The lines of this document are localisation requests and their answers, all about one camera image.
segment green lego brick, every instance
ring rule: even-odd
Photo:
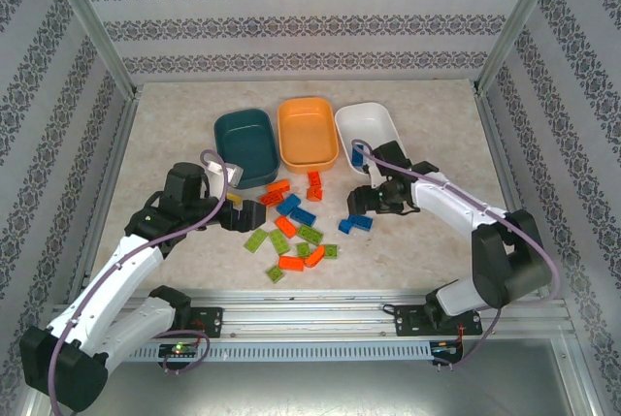
[[[268,277],[270,278],[270,280],[272,280],[273,283],[278,282],[284,277],[284,272],[281,271],[278,266],[273,266],[267,269],[265,273],[268,275]]]
[[[288,252],[291,248],[289,247],[289,243],[287,243],[287,239],[284,237],[284,233],[280,230],[276,229],[270,232],[270,241],[278,253],[278,256]]]
[[[339,246],[337,244],[324,244],[326,248],[326,254],[323,255],[326,259],[337,259],[339,257]]]
[[[323,234],[308,225],[303,225],[298,229],[298,237],[317,246],[319,246],[323,240]]]
[[[306,241],[296,244],[295,247],[298,249],[298,258],[308,258],[311,256],[311,247]]]
[[[261,243],[265,241],[268,237],[268,233],[263,229],[256,229],[252,232],[252,235],[248,239],[248,241],[244,244],[244,248],[250,251],[251,253],[256,252],[261,246]]]

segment patterned wallpaper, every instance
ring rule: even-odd
[[[67,0],[0,0],[0,414],[18,341],[67,300],[125,98]]]
[[[488,93],[605,414],[621,414],[621,0],[539,0]]]
[[[134,82],[474,79],[517,0],[91,0]]]

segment blue lego brick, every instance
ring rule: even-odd
[[[365,215],[350,215],[347,221],[357,229],[367,232],[371,230],[371,226],[373,225],[373,219]]]
[[[362,149],[362,146],[360,144],[357,144],[351,150],[351,165],[353,167],[362,167],[365,162],[365,158],[362,154],[360,154],[360,152],[358,152],[356,148]]]
[[[308,212],[307,210],[303,210],[302,208],[294,208],[289,214],[289,217],[291,217],[296,222],[308,225],[309,227],[312,227],[312,224],[314,224],[314,221],[317,218],[316,215],[311,214],[310,212]]]
[[[339,222],[339,230],[343,232],[344,234],[349,235],[349,232],[351,232],[352,227],[353,225],[351,225],[351,222],[349,222],[347,219],[343,219],[341,222]]]
[[[295,195],[287,196],[287,199],[276,206],[276,210],[281,215],[289,215],[293,209],[299,206],[302,200]]]

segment beige marble surface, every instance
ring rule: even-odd
[[[259,108],[269,114],[277,132],[278,105],[304,96],[322,96],[335,111],[355,103],[381,103],[390,111],[412,162],[428,160],[464,189],[489,204],[503,205],[466,80],[150,83],[138,107],[94,272],[112,255],[131,214],[163,187],[172,166],[179,161],[198,163],[202,149],[214,148],[212,128],[218,117]],[[249,234],[211,226],[190,234],[142,287],[431,290],[469,274],[470,240],[459,238],[431,213],[374,214],[370,233],[354,229],[347,236],[339,232],[339,220],[347,216],[348,192],[366,182],[347,166],[342,149],[334,168],[322,174],[325,196],[321,203],[304,198],[306,176],[294,176],[281,165],[280,178],[290,178],[303,208],[317,214],[315,227],[325,233],[324,241],[340,246],[338,260],[323,260],[305,272],[288,272],[273,284],[264,274],[278,261],[269,240],[250,254],[243,248]],[[256,198],[264,189],[237,193]],[[277,215],[270,209],[266,230],[275,228]],[[299,241],[293,239],[292,249]]]

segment toy brick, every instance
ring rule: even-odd
[[[274,183],[270,183],[267,185],[268,193],[272,193],[278,191],[280,193],[284,193],[285,191],[289,191],[291,186],[289,185],[289,180],[280,180],[275,181]]]
[[[270,278],[270,280],[272,280],[273,283],[278,282],[284,277],[284,272],[281,271],[278,266],[273,266],[267,269],[265,273],[268,275],[268,277]]]
[[[233,193],[227,193],[226,199],[233,202],[233,206],[239,206],[242,203],[242,198],[234,195]]]
[[[265,241],[267,237],[268,233],[265,230],[256,229],[254,232],[252,232],[252,235],[244,244],[244,248],[251,253],[254,253],[257,249],[259,249],[259,246],[261,246],[261,243],[263,243],[263,241]]]
[[[369,232],[371,230],[371,226],[373,225],[373,219],[371,217],[367,217],[366,215],[350,215],[347,220],[357,229],[361,229],[366,232]]]
[[[323,234],[308,225],[303,225],[298,229],[298,237],[317,246],[319,246],[323,240]]]
[[[311,227],[312,224],[314,224],[314,221],[317,218],[316,215],[311,214],[310,212],[308,212],[307,210],[303,210],[302,208],[293,209],[291,213],[289,214],[289,217],[291,217],[296,222],[300,222],[301,224],[308,225],[309,227]]]
[[[339,222],[339,230],[344,234],[349,235],[349,232],[351,232],[352,228],[353,225],[347,219],[343,219],[341,222]]]
[[[270,241],[278,253],[278,256],[284,254],[289,251],[289,243],[287,243],[287,239],[284,237],[282,232],[278,229],[270,232]]]
[[[309,246],[307,241],[297,243],[295,247],[298,251],[299,258],[308,258],[309,256],[311,256],[311,247]]]
[[[293,209],[299,206],[302,200],[295,195],[289,195],[286,200],[276,206],[280,215],[289,215]]]
[[[304,259],[293,256],[280,256],[278,267],[286,271],[303,271]]]
[[[279,191],[273,191],[272,193],[267,193],[259,198],[259,202],[269,208],[271,206],[279,205],[284,201],[284,196]]]
[[[362,165],[365,163],[365,158],[360,153],[360,151],[358,151],[358,149],[362,149],[362,145],[357,144],[351,150],[351,165],[353,167],[362,167]]]
[[[319,263],[319,261],[323,259],[325,253],[326,248],[324,248],[323,245],[319,246],[317,249],[314,250],[311,256],[304,260],[304,265],[307,268],[314,268]]]
[[[307,190],[307,200],[317,202],[323,199],[323,191],[318,186],[312,186]]]
[[[289,222],[289,219],[287,219],[284,215],[276,219],[274,223],[280,229],[280,231],[286,235],[288,239],[292,239],[293,237],[295,237],[295,234],[298,233],[298,229],[296,228],[296,226]]]
[[[321,176],[319,176],[319,172],[309,172],[309,186],[318,186],[321,188]]]
[[[337,244],[324,244],[323,247],[326,248],[324,258],[337,259],[339,257],[339,246]]]

